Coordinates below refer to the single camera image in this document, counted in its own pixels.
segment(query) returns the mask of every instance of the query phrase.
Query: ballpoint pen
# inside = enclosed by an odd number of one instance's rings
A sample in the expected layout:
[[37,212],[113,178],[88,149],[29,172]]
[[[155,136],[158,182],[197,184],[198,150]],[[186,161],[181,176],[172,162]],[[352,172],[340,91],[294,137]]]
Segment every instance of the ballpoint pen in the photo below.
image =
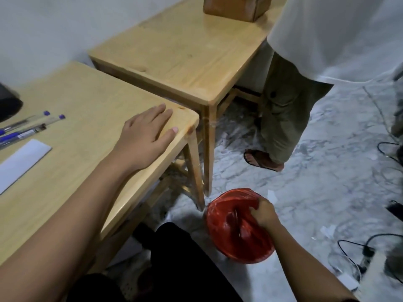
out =
[[41,117],[48,116],[48,115],[50,115],[50,112],[49,111],[44,111],[44,112],[36,114],[34,116],[27,117],[26,119],[23,119],[23,120],[18,121],[16,123],[10,124],[10,125],[8,125],[8,126],[6,126],[4,128],[0,128],[0,136],[2,136],[3,134],[6,134],[9,131],[17,129],[18,127],[21,127],[21,126],[23,126],[25,124],[28,124],[29,122],[36,121],[36,120],[40,119]]
[[6,140],[0,142],[0,150],[6,148],[7,146],[10,146],[16,142],[24,140],[34,134],[44,131],[48,125],[53,124],[60,120],[64,120],[65,118],[66,117],[63,114],[61,114],[59,117],[52,117],[42,124],[38,124],[38,125],[35,125],[32,127],[29,127],[23,131],[14,132],[14,133],[10,134],[10,135],[13,135],[12,137],[7,138]]

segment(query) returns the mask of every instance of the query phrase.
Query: tile floor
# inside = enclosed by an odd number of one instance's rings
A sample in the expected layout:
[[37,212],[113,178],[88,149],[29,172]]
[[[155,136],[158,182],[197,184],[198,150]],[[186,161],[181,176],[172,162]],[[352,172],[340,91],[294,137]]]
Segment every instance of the tile floor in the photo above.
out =
[[[385,82],[366,89],[390,126],[399,94],[396,86]],[[253,112],[240,103],[232,104],[220,119],[213,194],[207,202],[237,187],[249,187],[261,195],[273,190],[278,198],[276,211],[295,239],[329,269],[331,263],[349,273],[354,271],[352,265],[334,255],[341,254],[338,239],[364,243],[376,233],[403,233],[403,223],[384,208],[391,200],[403,202],[402,167],[377,151],[378,142],[392,139],[362,88],[335,87],[315,105],[308,128],[281,173],[244,162],[245,148],[261,147],[253,120]],[[393,146],[384,148],[386,152],[395,150]],[[165,221],[191,233],[245,302],[295,301],[276,254],[255,265],[227,260],[211,244],[202,214],[185,195],[167,193],[147,218],[155,227]],[[331,225],[336,229],[333,238],[327,238],[320,229]],[[398,242],[396,238],[379,238],[374,246],[388,251]],[[352,259],[361,261],[360,248],[343,247]],[[136,256],[140,262],[146,258],[146,252]],[[368,301],[383,298],[397,302],[402,296],[403,285],[382,274]]]

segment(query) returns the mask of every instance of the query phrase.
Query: wooden desk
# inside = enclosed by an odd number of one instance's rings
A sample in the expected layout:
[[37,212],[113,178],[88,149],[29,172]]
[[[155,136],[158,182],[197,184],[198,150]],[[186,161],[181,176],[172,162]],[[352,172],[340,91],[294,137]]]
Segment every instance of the wooden desk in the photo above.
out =
[[201,111],[207,195],[217,116],[238,93],[218,105],[266,39],[285,1],[273,0],[264,16],[248,23],[205,15],[203,0],[184,0],[89,51],[99,70]]
[[[60,208],[110,152],[124,121],[161,103],[174,109],[166,127],[177,126],[179,132],[163,155],[127,181],[100,233],[100,241],[118,228],[182,150],[197,190],[194,193],[197,206],[204,208],[195,134],[199,123],[196,112],[77,62],[18,89],[18,92],[24,102],[23,109],[1,126],[44,110],[52,115],[63,113],[66,119],[35,135],[35,139],[53,149],[0,196],[0,264]],[[1,150],[0,162],[25,142]],[[157,187],[160,193],[167,187],[167,181],[163,182],[162,187]],[[145,207],[142,206],[143,215],[147,213]],[[131,223],[132,229],[126,229],[127,235],[136,226]]]

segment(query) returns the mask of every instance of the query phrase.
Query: forearm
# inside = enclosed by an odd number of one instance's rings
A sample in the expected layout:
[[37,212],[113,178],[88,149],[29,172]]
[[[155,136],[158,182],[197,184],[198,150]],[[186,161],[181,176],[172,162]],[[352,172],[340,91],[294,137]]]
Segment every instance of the forearm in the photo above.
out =
[[354,299],[352,293],[281,224],[265,226],[285,276],[298,302],[341,302]]
[[102,228],[123,180],[124,173],[118,167],[102,161],[66,203],[0,267],[2,300],[57,299]]

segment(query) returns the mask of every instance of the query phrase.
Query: person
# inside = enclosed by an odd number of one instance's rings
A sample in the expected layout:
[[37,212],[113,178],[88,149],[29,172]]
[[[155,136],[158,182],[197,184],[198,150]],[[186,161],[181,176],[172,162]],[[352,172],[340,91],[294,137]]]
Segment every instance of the person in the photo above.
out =
[[[157,138],[171,115],[172,110],[161,105],[125,122],[113,150],[63,206],[0,266],[3,302],[59,301],[66,292],[67,302],[125,301],[119,287],[106,276],[86,275],[75,282],[75,275],[124,179],[148,167],[174,139],[178,131],[175,127]],[[352,293],[281,225],[271,203],[261,198],[258,210],[251,209],[251,214],[272,237],[297,301],[354,300]],[[155,300],[242,301],[190,235],[173,223],[162,225],[155,233],[149,228],[136,230],[135,236],[151,249]]]
[[403,62],[403,0],[287,0],[268,36],[275,51],[258,121],[266,152],[254,166],[281,171],[314,104],[333,87],[364,86]]

